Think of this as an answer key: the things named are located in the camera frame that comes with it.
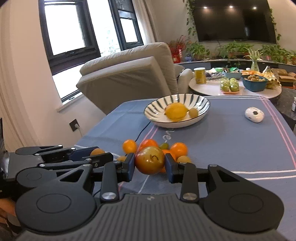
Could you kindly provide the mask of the left hand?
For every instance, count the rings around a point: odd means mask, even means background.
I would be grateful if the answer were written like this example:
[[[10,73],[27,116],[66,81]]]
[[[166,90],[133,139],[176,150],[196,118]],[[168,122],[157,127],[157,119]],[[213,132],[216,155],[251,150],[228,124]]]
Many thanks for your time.
[[[0,212],[1,212],[1,217],[0,217],[1,223],[6,223],[8,214],[16,217],[15,202],[8,198],[0,199]]]

